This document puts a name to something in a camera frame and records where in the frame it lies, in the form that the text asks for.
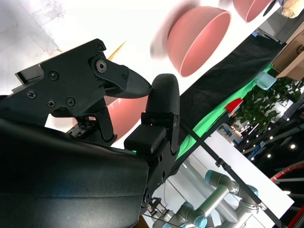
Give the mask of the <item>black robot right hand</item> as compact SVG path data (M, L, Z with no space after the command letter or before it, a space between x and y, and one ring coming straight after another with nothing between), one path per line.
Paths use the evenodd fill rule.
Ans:
M94 39L16 74L0 98L3 228L130 228L179 152L180 93L173 74L149 83L108 60ZM147 98L141 124L117 135L104 97Z

